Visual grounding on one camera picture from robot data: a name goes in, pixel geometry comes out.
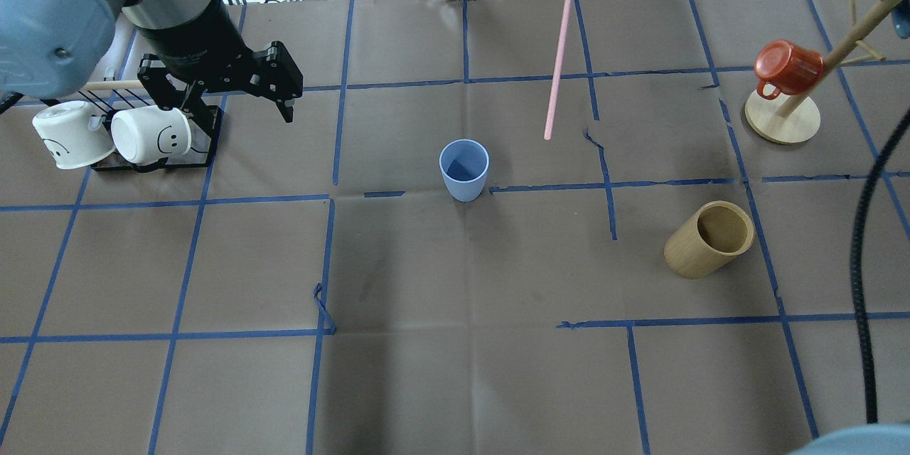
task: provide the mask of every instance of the pink rod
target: pink rod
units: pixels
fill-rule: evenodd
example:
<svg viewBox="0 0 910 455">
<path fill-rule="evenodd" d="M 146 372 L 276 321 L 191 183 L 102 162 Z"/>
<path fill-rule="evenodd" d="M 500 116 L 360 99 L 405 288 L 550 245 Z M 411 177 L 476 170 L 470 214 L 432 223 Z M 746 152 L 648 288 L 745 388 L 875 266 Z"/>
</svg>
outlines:
<svg viewBox="0 0 910 455">
<path fill-rule="evenodd" d="M 550 104 L 547 106 L 547 125 L 543 128 L 543 140 L 553 137 L 553 117 L 556 116 L 556 99 L 560 95 L 560 78 L 562 78 L 562 59 L 566 53 L 566 33 L 569 31 L 569 8 L 572 0 L 562 2 L 562 23 L 560 40 L 556 45 L 556 63 L 553 64 L 553 85 L 550 86 Z"/>
</svg>

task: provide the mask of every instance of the orange mug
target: orange mug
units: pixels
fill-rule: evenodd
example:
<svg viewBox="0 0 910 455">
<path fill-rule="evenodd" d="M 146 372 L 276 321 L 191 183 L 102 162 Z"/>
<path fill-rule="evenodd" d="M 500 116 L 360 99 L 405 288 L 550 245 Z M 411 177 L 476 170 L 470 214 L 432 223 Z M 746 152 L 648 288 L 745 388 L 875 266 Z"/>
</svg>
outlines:
<svg viewBox="0 0 910 455">
<path fill-rule="evenodd" d="M 755 58 L 755 74 L 758 76 L 758 95 L 773 100 L 783 92 L 785 95 L 802 95 L 812 89 L 822 78 L 825 64 L 822 54 L 806 50 L 790 41 L 771 41 Z M 773 85 L 770 95 L 765 95 L 764 86 Z"/>
</svg>

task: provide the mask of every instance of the wooden mug stand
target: wooden mug stand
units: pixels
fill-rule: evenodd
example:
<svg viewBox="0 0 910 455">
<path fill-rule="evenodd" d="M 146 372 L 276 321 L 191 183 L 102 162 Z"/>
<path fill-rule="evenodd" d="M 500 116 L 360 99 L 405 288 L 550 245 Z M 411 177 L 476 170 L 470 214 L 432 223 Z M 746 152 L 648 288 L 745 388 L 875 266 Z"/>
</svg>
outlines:
<svg viewBox="0 0 910 455">
<path fill-rule="evenodd" d="M 856 21 L 856 0 L 850 1 L 850 33 L 842 39 L 835 49 L 823 59 L 825 69 L 808 91 L 802 95 L 780 95 L 776 99 L 767 100 L 758 95 L 757 91 L 751 92 L 745 102 L 745 119 L 750 127 L 769 141 L 777 144 L 799 144 L 807 141 L 818 132 L 822 124 L 822 116 L 818 106 L 809 98 L 809 94 L 818 87 L 833 70 L 839 66 L 852 63 L 861 63 L 866 60 L 884 60 L 884 55 L 863 41 L 878 27 L 884 18 L 894 10 L 903 0 L 878 0 L 877 4 L 860 21 Z M 845 60 L 856 47 L 861 47 L 866 56 L 857 59 Z"/>
</svg>

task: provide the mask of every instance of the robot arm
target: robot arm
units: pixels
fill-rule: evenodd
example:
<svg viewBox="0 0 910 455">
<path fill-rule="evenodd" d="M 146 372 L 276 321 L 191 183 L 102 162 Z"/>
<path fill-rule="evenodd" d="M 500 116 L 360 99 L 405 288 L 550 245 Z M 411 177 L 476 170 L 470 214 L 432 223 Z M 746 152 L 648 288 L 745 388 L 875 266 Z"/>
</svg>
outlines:
<svg viewBox="0 0 910 455">
<path fill-rule="evenodd" d="M 298 66 L 280 41 L 250 50 L 221 0 L 0 0 L 0 91 L 77 91 L 110 47 L 121 10 L 155 50 L 139 79 L 159 106 L 192 112 L 203 92 L 243 91 L 275 102 L 291 121 L 303 89 Z"/>
</svg>

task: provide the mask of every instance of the wooden cup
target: wooden cup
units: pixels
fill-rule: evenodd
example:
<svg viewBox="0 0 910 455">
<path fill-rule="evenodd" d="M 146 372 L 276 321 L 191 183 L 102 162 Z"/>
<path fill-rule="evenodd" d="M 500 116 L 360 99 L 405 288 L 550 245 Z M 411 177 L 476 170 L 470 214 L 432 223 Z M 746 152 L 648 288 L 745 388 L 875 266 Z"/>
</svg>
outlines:
<svg viewBox="0 0 910 455">
<path fill-rule="evenodd" d="M 670 268 L 687 279 L 700 279 L 747 251 L 755 225 L 739 206 L 706 203 L 663 245 Z"/>
</svg>

